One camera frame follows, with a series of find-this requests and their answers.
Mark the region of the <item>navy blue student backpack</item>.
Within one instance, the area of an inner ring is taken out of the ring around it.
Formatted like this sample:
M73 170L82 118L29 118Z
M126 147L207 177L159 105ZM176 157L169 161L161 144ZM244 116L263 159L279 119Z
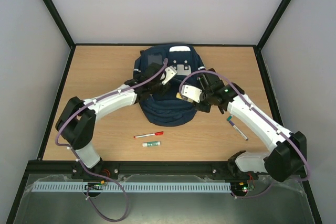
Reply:
M140 101L140 108L148 121L158 126L173 127L191 121L197 109L192 103L176 97L183 79L205 66L193 46L188 44L164 44L150 47L140 52L135 60L133 74L146 71L151 63L163 65L168 59L168 66L173 67L177 74L168 82L169 89L165 93L156 92Z

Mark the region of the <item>yellow highlighter pen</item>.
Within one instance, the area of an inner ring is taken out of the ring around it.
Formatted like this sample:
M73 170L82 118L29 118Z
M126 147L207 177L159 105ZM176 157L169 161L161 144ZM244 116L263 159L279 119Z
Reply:
M183 101L187 101L187 98L182 96L179 92L176 94L176 98L180 99L180 100L183 100Z

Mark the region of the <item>purple capped marker pen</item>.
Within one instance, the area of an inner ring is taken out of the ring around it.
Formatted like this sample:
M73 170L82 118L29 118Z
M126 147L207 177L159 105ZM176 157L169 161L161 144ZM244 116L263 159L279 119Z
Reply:
M229 120L228 122L243 137L244 140L248 140L248 137L236 126L234 122L232 122L231 120Z

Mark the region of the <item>red marker pen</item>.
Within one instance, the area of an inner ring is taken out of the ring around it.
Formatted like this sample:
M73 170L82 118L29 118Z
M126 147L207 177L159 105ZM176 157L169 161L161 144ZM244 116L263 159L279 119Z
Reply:
M163 134L164 134L163 131L159 131L159 132L154 132L154 133L136 135L136 136L134 136L134 138L143 138L143 137L149 137L149 136L159 136L159 135L163 135Z

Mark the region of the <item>green white glue stick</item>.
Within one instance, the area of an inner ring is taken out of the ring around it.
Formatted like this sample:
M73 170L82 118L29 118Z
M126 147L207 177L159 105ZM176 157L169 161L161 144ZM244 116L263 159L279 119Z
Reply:
M160 141L142 143L143 147L155 147L155 146L160 146L160 145L161 145Z

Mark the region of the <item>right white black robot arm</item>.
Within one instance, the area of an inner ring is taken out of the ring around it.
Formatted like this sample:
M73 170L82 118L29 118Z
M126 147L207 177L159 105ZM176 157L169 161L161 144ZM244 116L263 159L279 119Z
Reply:
M229 172L239 178L246 172L267 173L278 182L284 182L298 170L308 169L304 155L307 139L301 132L293 133L283 127L249 98L245 91L214 69L197 71L200 87L181 85L182 96L192 100L196 108L209 112L217 106L222 113L243 122L260 138L266 152L240 151L230 158Z

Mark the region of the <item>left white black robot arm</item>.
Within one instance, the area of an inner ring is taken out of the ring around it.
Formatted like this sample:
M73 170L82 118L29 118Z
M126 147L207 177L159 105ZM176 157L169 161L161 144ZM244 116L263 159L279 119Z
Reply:
M154 93L166 92L176 74L176 69L164 60L163 64L152 63L144 72L136 72L113 91L91 99L71 98L56 123L55 144L71 150L76 161L87 169L94 168L101 162L92 143L95 124L118 109L139 103Z

